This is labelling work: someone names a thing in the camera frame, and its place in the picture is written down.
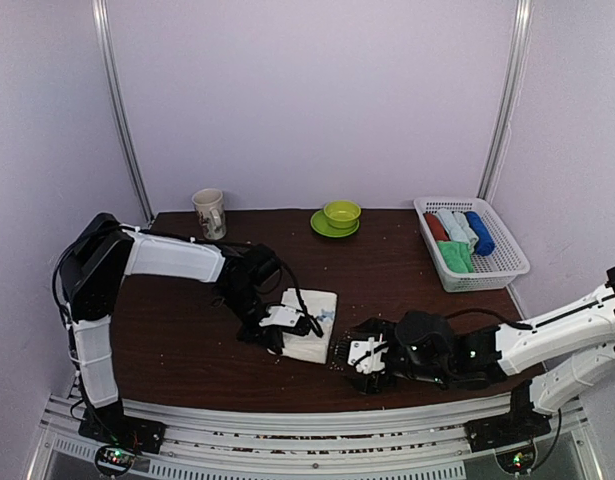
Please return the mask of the green microfiber towel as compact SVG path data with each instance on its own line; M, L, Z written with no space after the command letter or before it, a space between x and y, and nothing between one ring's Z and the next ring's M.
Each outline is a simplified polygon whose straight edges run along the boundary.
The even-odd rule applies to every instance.
M457 274L475 272L468 244L456 241L437 241L436 245L450 271Z

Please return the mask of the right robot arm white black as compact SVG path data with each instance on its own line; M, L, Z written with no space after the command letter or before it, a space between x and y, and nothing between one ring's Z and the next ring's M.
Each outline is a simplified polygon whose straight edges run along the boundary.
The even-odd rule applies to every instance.
M335 358L352 385L378 393L397 378L442 390L483 390L548 359L556 368L516 387L500 419L506 440L522 440L571 398L615 372L615 267L592 293L525 321L501 320L467 334L449 316L409 311L400 321L370 318L338 340Z

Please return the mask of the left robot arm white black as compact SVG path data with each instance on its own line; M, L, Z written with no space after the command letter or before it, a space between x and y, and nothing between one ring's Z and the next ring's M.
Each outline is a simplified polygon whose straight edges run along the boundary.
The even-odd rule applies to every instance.
M97 214L62 253L53 294L70 340L93 429L110 444L124 442L131 424L114 376L110 325L126 278L151 275L211 284L240 320L238 338L279 354L284 347L259 287L282 268L270 248L154 232Z

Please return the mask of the rolled red towel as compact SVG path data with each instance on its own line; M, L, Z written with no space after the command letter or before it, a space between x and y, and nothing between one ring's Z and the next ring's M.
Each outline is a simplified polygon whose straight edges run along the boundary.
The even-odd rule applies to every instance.
M440 219L433 213L426 212L423 218L436 242L448 242L450 240Z

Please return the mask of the green cup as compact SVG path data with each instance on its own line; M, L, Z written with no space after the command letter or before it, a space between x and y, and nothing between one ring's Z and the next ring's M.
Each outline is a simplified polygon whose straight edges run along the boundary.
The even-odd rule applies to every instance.
M362 209L355 202L348 200L337 200L326 204L323 211L328 218L328 222L334 227L347 227L361 216Z

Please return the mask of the green saucer plate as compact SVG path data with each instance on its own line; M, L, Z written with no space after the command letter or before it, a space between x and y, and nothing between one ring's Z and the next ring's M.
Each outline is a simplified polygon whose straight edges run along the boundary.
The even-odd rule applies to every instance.
M324 211L319 210L311 216L310 227L318 235L338 239L353 235L360 228L360 221L355 220L349 226L343 228L334 227L328 222Z

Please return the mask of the white plastic basket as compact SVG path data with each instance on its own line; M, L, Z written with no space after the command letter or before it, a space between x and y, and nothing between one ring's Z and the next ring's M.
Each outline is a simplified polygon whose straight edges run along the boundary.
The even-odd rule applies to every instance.
M526 256L486 201L420 197L413 206L445 291L503 289L529 272Z

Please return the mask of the patterned ceramic mug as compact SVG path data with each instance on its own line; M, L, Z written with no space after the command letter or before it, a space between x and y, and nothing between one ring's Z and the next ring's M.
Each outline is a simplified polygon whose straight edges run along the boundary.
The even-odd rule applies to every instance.
M223 192L215 188L202 189L192 196L192 203L203 236L208 240L223 239L227 233Z

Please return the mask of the rolled light blue towel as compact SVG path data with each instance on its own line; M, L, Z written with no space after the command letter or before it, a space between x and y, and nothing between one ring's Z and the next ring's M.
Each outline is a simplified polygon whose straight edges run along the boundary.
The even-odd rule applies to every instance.
M440 219L451 241L463 242L474 251L477 237L461 212L452 212L448 209L439 209L436 216Z

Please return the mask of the rolled dark blue towel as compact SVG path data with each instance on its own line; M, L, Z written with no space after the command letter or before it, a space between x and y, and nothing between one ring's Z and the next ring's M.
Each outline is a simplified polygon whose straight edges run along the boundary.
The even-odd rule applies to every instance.
M474 211L466 212L465 217L469 227L477 237L475 252L483 257L493 254L496 249L496 244L481 217Z

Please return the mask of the aluminium front rail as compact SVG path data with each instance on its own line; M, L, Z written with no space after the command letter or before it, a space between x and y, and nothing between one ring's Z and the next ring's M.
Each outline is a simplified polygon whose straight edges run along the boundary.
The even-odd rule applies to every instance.
M463 426L503 413L509 395L425 407L330 414L236 413L126 401L129 415L165 424L159 454L145 454L124 479L521 479L493 450L472 452ZM77 435L71 398L50 396L23 479L103 479L98 443ZM527 479L603 479L579 401L562 410L562 430L535 440Z

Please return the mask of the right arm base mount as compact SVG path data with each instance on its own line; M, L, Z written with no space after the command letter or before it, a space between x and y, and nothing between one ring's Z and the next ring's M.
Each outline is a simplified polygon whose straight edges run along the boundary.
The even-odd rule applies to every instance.
M532 440L551 432L550 419L538 415L512 420L507 415L472 420L464 425L473 453Z

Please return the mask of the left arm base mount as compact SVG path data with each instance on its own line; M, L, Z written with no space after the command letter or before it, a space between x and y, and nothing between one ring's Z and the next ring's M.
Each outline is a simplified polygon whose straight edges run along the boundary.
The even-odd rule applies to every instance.
M111 428L95 420L84 419L78 428L78 434L82 437L150 454L160 452L165 431L166 425L161 422L135 417L127 417L120 425Z

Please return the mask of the right aluminium frame post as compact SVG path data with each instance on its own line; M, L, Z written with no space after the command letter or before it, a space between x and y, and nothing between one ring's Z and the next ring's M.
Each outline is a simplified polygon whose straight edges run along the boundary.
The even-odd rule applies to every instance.
M533 2L531 0L515 2L513 28L502 93L477 193L478 198L487 202L491 202L495 196L511 135L511 120L521 90L526 64L532 7Z

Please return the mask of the aluminium frame post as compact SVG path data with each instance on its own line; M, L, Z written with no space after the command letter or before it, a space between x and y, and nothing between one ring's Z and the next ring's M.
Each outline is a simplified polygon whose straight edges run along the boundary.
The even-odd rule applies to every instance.
M155 219L155 215L151 202L148 198L146 185L136 156L128 116L123 101L118 67L116 65L113 47L111 26L109 22L108 2L104 0L93 0L91 5L99 50L102 56L108 92L111 100L112 115L120 142L123 159L127 167L130 183L137 198L144 222L147 225L151 225Z
M478 198L487 202L491 202L495 196L511 135L511 120L521 90L526 64L532 7L533 2L531 0L515 2L513 28L502 93L477 193Z

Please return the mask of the left aluminium frame post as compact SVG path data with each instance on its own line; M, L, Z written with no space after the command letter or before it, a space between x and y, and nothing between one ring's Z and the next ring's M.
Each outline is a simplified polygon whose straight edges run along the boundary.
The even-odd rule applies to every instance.
M130 183L137 198L144 222L147 225L151 225L155 219L155 215L151 202L148 198L146 185L136 156L128 116L123 101L118 67L116 65L113 47L111 26L109 22L108 2L104 0L93 0L91 5L99 50L102 56L108 92L111 100L112 115L120 142L123 159L127 167Z

